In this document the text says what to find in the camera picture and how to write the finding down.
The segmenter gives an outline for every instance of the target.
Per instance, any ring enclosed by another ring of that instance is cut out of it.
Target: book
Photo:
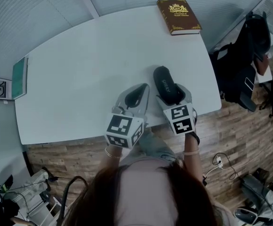
[[[28,57],[19,60],[13,66],[12,99],[15,100],[27,93]]]
[[[171,35],[199,33],[201,25],[186,0],[158,0]]]

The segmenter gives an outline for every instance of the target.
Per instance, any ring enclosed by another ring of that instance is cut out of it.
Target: black and white marker cube
[[[191,103],[178,105],[163,111],[175,135],[195,131]]]
[[[105,138],[109,144],[132,149],[144,133],[144,119],[109,113]]]

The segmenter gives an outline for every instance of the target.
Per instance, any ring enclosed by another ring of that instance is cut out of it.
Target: brown hair
[[[80,194],[66,215],[65,226],[114,226],[120,177],[128,166],[104,169],[97,173],[88,190]],[[176,226],[217,226],[213,206],[203,184],[190,175],[178,162],[163,168],[169,178],[176,203]]]

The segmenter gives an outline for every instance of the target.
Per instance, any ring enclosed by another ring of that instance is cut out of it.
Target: black cable
[[[17,188],[12,188],[12,189],[9,189],[7,190],[6,192],[9,192],[9,191],[12,191],[12,190],[16,190],[16,189],[20,189],[20,188],[24,188],[24,187],[28,187],[28,186],[32,186],[32,185],[35,185],[35,184],[39,184],[39,183],[44,183],[45,181],[41,181],[41,182],[38,182],[38,183],[32,183],[30,185],[27,185],[27,186],[21,186],[21,187],[17,187]]]
[[[230,167],[234,170],[234,173],[229,177],[229,179],[230,179],[230,180],[233,180],[233,179],[236,178],[236,175],[237,175],[237,176],[239,177],[240,181],[241,181],[241,182],[244,182],[244,180],[243,180],[243,179],[239,176],[239,174],[236,172],[235,168],[232,167],[231,161],[230,161],[230,159],[228,158],[228,156],[227,156],[225,153],[216,153],[215,156],[214,156],[213,159],[212,159],[212,164],[213,164],[214,166],[216,166],[216,165],[219,164],[218,162],[216,162],[216,164],[214,164],[214,160],[215,160],[215,158],[217,157],[217,155],[219,155],[219,154],[222,154],[222,155],[224,155],[224,156],[227,158]],[[270,210],[273,212],[273,207],[270,205],[270,203],[266,200],[266,198],[265,198],[265,197],[263,196],[263,194],[262,194],[263,189],[264,189],[264,185],[263,185],[263,188],[262,188],[262,190],[261,190],[261,195],[259,195],[251,186],[247,185],[246,183],[244,184],[244,186],[247,187],[249,190],[251,190],[251,191],[252,191],[255,195],[257,195],[258,197],[262,197],[262,199],[264,199],[264,201],[266,202],[266,204],[268,205],[268,207],[270,208]]]
[[[64,179],[69,179],[69,180],[71,180],[71,178],[65,178],[65,177],[57,177],[57,178],[64,178]]]
[[[19,212],[19,214],[23,217],[22,213],[21,213],[20,211],[18,211],[18,212]],[[23,220],[24,220],[24,217],[23,217]]]
[[[19,194],[19,195],[21,195],[21,196],[24,198],[24,202],[25,202],[25,205],[26,205],[26,207],[27,207],[27,217],[26,217],[26,219],[27,219],[27,221],[28,221],[28,217],[29,217],[29,213],[30,213],[30,212],[29,212],[27,200],[25,199],[25,197],[24,197],[22,194],[16,193],[16,192],[9,192],[9,193],[5,193],[5,194]]]
[[[64,219],[64,211],[65,211],[65,203],[66,203],[66,199],[67,199],[67,194],[69,192],[69,188],[71,186],[71,184],[76,181],[77,179],[80,179],[84,182],[86,189],[88,189],[88,183],[86,182],[86,180],[81,177],[81,176],[75,176],[72,180],[69,181],[69,183],[66,185],[64,192],[63,192],[63,197],[62,197],[62,203],[61,203],[61,209],[59,212],[59,217],[57,219],[57,225],[56,226],[61,226],[63,219]]]
[[[230,179],[230,180],[235,179],[235,178],[236,178],[236,175],[240,178],[239,174],[236,172],[235,168],[232,167],[231,161],[230,161],[230,159],[228,158],[228,156],[227,156],[225,153],[216,153],[215,156],[214,156],[213,159],[212,159],[212,164],[213,164],[214,166],[217,166],[217,165],[219,164],[219,162],[216,162],[216,164],[214,164],[214,160],[215,160],[215,158],[216,158],[219,154],[222,154],[222,155],[224,155],[224,156],[227,158],[230,167],[234,170],[234,172],[233,172],[232,175],[229,177],[229,179]]]

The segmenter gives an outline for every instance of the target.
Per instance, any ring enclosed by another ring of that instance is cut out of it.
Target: brown book
[[[186,0],[158,0],[171,35],[199,33],[201,25]]]

